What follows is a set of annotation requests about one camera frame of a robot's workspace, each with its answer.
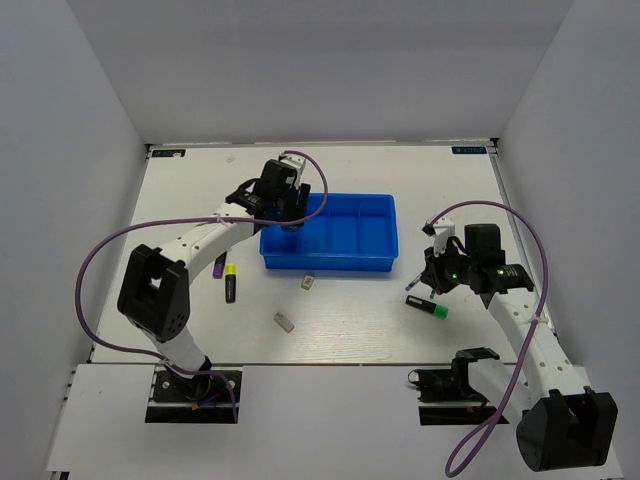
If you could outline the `green cap black highlighter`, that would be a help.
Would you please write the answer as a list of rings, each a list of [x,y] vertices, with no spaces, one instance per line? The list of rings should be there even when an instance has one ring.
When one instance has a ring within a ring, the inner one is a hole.
[[[408,295],[406,297],[405,304],[441,319],[445,319],[449,312],[448,308],[445,306],[413,295]]]

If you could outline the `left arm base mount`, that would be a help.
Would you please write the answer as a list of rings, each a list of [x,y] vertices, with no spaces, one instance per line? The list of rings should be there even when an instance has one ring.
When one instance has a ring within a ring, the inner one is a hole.
[[[152,378],[145,413],[147,424],[235,424],[242,386],[240,370],[223,370],[232,387],[235,406],[223,380],[198,376],[188,380],[166,369],[157,369]]]

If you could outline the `blue round tape container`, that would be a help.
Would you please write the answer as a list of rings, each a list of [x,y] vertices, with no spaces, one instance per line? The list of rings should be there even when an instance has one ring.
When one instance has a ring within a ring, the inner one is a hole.
[[[298,232],[303,226],[304,224],[281,226],[281,231],[286,234],[293,234],[295,232]]]

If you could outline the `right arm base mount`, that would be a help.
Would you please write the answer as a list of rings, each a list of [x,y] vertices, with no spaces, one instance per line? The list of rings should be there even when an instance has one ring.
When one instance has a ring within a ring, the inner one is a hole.
[[[483,395],[461,390],[450,369],[413,369],[407,381],[418,393],[421,426],[477,426],[496,411]]]

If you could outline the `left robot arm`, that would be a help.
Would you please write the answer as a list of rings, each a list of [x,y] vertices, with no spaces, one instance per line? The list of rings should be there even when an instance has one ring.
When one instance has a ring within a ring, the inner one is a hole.
[[[305,216],[310,186],[301,177],[306,163],[291,152],[267,161],[258,178],[237,187],[205,222],[159,247],[141,244],[131,252],[117,309],[178,371],[177,387],[188,398],[205,396],[212,378],[207,357],[187,328],[191,283],[262,228]]]

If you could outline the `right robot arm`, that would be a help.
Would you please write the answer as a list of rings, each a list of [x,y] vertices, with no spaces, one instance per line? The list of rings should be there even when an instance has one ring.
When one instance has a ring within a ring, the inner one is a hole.
[[[453,390],[493,403],[515,428],[518,450],[533,471],[602,466],[618,408],[571,364],[548,322],[536,314],[534,284],[520,264],[509,264],[495,224],[471,224],[463,239],[440,218],[424,227],[434,243],[425,251],[423,283],[437,294],[469,287],[518,356],[513,370],[487,348],[457,353]]]

